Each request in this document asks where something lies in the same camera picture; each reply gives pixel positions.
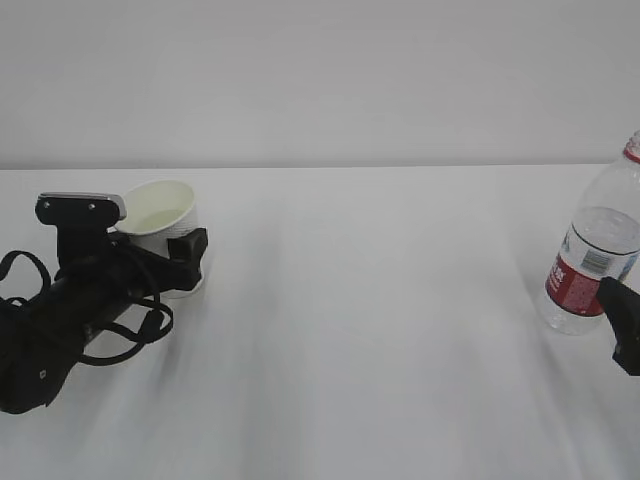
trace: white table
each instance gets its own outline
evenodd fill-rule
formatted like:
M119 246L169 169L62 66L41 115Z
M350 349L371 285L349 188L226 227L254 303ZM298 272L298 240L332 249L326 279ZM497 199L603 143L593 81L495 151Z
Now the white table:
M2 478L637 479L610 328L556 334L531 299L600 168L2 172L0 252L52 270L45 190L181 178L213 240L168 339L0 415ZM0 287L37 284L25 263Z

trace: black cable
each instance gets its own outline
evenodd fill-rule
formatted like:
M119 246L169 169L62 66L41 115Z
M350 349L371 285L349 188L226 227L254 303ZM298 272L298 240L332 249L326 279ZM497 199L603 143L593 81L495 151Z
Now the black cable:
M121 354L111 357L93 357L90 355L85 355L82 351L77 351L76 349L69 347L54 334L31 321L28 314L25 312L24 307L26 307L27 305L32 307L42 301L44 295L46 295L46 293L51 288L51 277L49 275L49 272L47 271L47 268L40 261L40 259L38 259L38 257L33 255L32 253L15 250L5 255L2 261L0 261L0 280L4 280L6 278L9 271L11 270L13 262L19 256L25 256L35 265L38 273L40 273L40 277L42 278L42 286L40 288L40 292L28 301L21 297L12 297L6 300L0 297L0 306L5 307L4 309L7 312L12 312L14 314L14 319L17 320L19 318L20 325L26 326L32 333L40 335L57 349L67 355L70 355L71 358L79 363L91 366L109 366L122 363L139 353L145 345L164 338L173 329L174 319L173 311L161 302L160 291L158 289L157 282L149 273L148 269L144 266L144 263L124 247L116 248L115 251L118 253L122 253L123 256L125 256L136 266L136 268L145 278L145 281L153 296L153 300L146 300L144 298L136 298L132 296L128 297L128 300L130 300L132 303L150 309L150 311L145 315L145 318L137 333L116 322L101 326L102 330L110 331L135 343L133 347ZM84 265L80 265L78 268L81 270L86 270L87 266L89 265L91 267L91 270L93 270L92 273L100 273L96 272L95 270L96 267L99 268L99 265L95 262L85 263ZM68 267L65 269L62 276L72 276L74 275L74 273L76 273L74 272L74 268ZM61 278L60 272L57 275L57 278ZM169 318L169 321L167 322L167 325L162 327L165 315Z

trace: transparent bottle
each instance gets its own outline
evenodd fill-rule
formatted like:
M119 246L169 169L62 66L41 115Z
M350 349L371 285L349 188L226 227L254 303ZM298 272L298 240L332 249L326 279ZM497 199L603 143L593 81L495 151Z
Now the transparent bottle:
M603 317L600 279L624 281L639 255L640 131L584 192L536 301L538 312L563 333L593 330Z

